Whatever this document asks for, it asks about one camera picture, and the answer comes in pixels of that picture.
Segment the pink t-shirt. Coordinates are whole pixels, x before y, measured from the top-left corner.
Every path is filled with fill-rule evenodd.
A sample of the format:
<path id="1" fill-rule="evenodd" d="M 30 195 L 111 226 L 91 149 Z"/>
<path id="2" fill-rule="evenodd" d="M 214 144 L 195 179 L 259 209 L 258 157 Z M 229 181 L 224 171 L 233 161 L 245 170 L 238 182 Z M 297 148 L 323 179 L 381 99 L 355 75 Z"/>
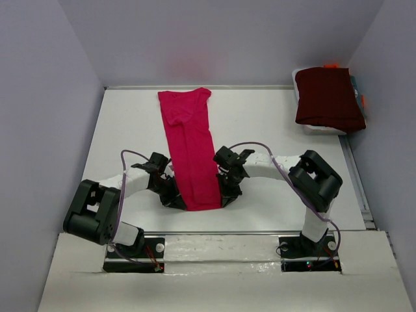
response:
<path id="1" fill-rule="evenodd" d="M 207 102 L 211 91 L 158 93 L 175 179 L 188 211 L 222 207 Z"/>

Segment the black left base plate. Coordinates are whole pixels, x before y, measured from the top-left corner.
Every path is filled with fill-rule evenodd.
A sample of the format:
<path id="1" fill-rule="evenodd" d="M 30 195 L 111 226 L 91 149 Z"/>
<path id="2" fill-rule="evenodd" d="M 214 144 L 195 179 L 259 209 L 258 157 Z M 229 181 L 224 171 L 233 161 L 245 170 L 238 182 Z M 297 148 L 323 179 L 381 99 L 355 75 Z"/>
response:
<path id="1" fill-rule="evenodd" d="M 145 236 L 139 249 L 121 244 L 107 247 L 103 262 L 106 273 L 162 274 L 164 272 L 165 237 Z"/>

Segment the metal rail right side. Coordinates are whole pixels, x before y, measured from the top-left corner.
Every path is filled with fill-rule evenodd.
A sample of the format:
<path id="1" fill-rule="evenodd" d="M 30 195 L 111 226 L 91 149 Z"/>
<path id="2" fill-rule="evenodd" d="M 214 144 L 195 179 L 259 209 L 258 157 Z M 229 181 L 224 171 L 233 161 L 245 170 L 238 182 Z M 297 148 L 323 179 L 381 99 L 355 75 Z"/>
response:
<path id="1" fill-rule="evenodd" d="M 348 137 L 346 135 L 339 136 L 339 142 L 341 144 L 344 158 L 346 161 L 346 165 L 348 167 L 348 171 L 350 172 L 350 177 L 352 180 L 352 184 L 354 187 L 354 191 L 356 193 L 356 197 L 359 203 L 361 215 L 368 231 L 377 231 L 378 228 L 374 221 L 373 215 L 371 213 L 371 209 L 369 207 L 369 203 L 367 201 L 367 197 L 363 188 L 363 184 L 361 182 L 361 178 L 359 176 L 358 168 L 355 162 L 354 155 L 352 153 L 352 149 L 350 147 L 350 143 L 348 141 Z"/>

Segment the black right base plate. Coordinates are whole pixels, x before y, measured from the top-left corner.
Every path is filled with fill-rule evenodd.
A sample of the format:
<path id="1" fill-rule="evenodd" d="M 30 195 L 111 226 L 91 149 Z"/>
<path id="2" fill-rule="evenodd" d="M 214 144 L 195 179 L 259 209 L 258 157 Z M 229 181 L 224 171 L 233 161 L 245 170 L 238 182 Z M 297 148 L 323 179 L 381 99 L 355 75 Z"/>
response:
<path id="1" fill-rule="evenodd" d="M 299 236 L 279 238 L 276 253 L 280 256 L 281 271 L 288 272 L 341 272 L 335 237 L 327 236 L 317 247 L 302 248 Z"/>

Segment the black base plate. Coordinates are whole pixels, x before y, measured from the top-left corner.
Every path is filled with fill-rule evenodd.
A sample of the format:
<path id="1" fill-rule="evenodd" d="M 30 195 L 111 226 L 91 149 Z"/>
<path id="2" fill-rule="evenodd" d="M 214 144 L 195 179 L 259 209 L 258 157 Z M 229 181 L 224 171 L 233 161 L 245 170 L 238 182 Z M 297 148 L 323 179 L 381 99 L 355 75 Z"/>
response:
<path id="1" fill-rule="evenodd" d="M 103 262 L 106 273 L 162 274 L 164 272 L 165 237 L 145 236 L 139 249 L 121 244 L 107 247 Z"/>
<path id="2" fill-rule="evenodd" d="M 335 237 L 327 236 L 317 247 L 302 248 L 299 236 L 279 238 L 276 253 L 280 256 L 281 271 L 288 272 L 341 272 Z"/>

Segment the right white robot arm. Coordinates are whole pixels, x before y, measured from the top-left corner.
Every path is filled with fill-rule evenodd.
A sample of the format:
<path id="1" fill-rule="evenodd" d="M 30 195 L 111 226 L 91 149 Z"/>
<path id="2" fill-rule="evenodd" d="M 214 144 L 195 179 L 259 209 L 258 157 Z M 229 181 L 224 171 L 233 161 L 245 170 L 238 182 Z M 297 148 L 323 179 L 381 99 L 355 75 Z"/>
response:
<path id="1" fill-rule="evenodd" d="M 260 142 L 247 142 L 266 149 L 259 153 L 244 149 L 236 153 L 223 146 L 214 155 L 220 172 L 216 175 L 220 186 L 222 207 L 242 195 L 243 179 L 263 177 L 285 181 L 306 206 L 302 230 L 287 251 L 298 252 L 302 257 L 317 253 L 328 233 L 330 209 L 339 195 L 341 176 L 315 151 L 307 150 L 299 156 L 275 156 Z"/>

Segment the teal orange item beside stack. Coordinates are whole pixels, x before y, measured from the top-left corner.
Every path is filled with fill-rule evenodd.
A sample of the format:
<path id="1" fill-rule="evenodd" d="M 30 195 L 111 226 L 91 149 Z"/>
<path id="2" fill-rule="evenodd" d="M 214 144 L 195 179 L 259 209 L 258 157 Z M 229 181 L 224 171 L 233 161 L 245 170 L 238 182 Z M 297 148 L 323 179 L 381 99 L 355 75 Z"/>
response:
<path id="1" fill-rule="evenodd" d="M 351 80 L 351 83 L 352 83 L 352 86 L 353 86 L 353 89 L 354 89 L 354 95 L 355 95 L 357 105 L 358 105 L 363 117 L 366 118 L 367 115 L 366 115 L 366 112 L 365 112 L 365 98 L 362 95 L 362 93 L 359 91 L 356 78 L 353 75 L 351 75 L 350 80 Z"/>

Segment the dark red folded t-shirt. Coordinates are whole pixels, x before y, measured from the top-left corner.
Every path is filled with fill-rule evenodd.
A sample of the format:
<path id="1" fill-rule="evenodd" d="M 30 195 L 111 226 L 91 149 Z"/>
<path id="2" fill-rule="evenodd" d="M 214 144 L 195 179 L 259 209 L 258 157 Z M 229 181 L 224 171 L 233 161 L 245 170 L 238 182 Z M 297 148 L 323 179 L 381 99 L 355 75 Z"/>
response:
<path id="1" fill-rule="evenodd" d="M 298 125 L 332 128 L 346 134 L 367 127 L 348 68 L 306 68 L 295 71 L 292 78 L 298 99 Z"/>

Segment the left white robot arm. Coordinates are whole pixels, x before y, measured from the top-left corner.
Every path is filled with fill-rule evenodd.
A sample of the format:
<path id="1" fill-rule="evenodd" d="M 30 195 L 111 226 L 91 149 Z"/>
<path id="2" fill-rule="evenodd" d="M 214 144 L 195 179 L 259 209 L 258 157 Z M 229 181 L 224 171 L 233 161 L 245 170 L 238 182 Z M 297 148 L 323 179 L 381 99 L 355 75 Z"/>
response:
<path id="1" fill-rule="evenodd" d="M 128 168 L 122 159 L 121 174 L 101 181 L 81 181 L 63 221 L 64 232 L 112 246 L 129 257 L 140 255 L 146 245 L 144 230 L 121 221 L 126 198 L 148 190 L 158 195 L 165 207 L 187 209 L 168 167 L 168 157 L 153 152 L 145 160 Z"/>

